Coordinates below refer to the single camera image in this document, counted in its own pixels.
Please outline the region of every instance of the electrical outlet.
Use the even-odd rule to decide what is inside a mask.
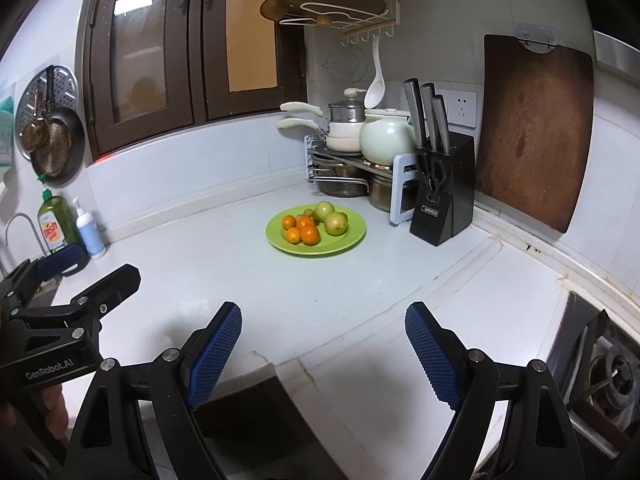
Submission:
[[[447,109],[447,122],[460,124],[469,128],[476,127],[476,102],[478,94],[475,92],[459,92],[457,90],[444,90],[436,88],[437,94],[444,97],[444,105]]]

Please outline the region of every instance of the white ladle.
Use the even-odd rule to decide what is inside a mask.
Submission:
[[[385,80],[382,79],[382,67],[380,66],[380,35],[373,36],[372,43],[376,77],[364,96],[364,107],[368,109],[378,106],[385,96]]]

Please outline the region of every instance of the white countertop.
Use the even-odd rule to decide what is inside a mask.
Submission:
[[[340,200],[367,222],[359,245],[299,258],[264,237],[281,210],[323,200],[302,184],[203,212],[113,244],[63,280],[55,304],[125,263],[140,290],[102,320],[100,353],[123,365],[180,347],[224,301],[242,310],[238,344],[221,382],[246,357],[276,365],[292,400],[351,480],[420,478],[452,412],[436,400],[404,334],[404,311],[424,301],[444,328],[495,361],[545,359],[566,291],[557,272],[470,226],[438,248],[408,224],[388,223],[365,198]],[[92,376],[64,384],[74,418]],[[489,450],[500,436],[495,413]]]

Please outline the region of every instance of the green dish soap bottle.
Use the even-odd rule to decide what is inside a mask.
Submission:
[[[40,175],[38,180],[44,186],[46,175]],[[55,253],[68,245],[77,244],[78,231],[66,200],[53,195],[47,187],[42,192],[42,200],[38,209],[38,223],[49,251]]]

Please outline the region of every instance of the green plate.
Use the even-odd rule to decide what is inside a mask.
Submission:
[[[307,204],[292,207],[291,209],[279,212],[269,220],[267,229],[265,230],[269,243],[286,253],[299,254],[301,256],[319,256],[321,254],[338,253],[354,246],[362,239],[364,233],[367,231],[367,224],[362,216],[351,209],[334,204],[336,211],[346,213],[349,218],[347,232],[340,236],[331,236],[324,230],[324,224],[320,224],[318,226],[318,230],[320,231],[320,243],[318,245],[306,246],[302,242],[294,245],[287,242],[284,239],[284,233],[286,231],[282,228],[282,219],[286,215],[300,215],[305,209],[313,209],[315,206],[316,204]]]

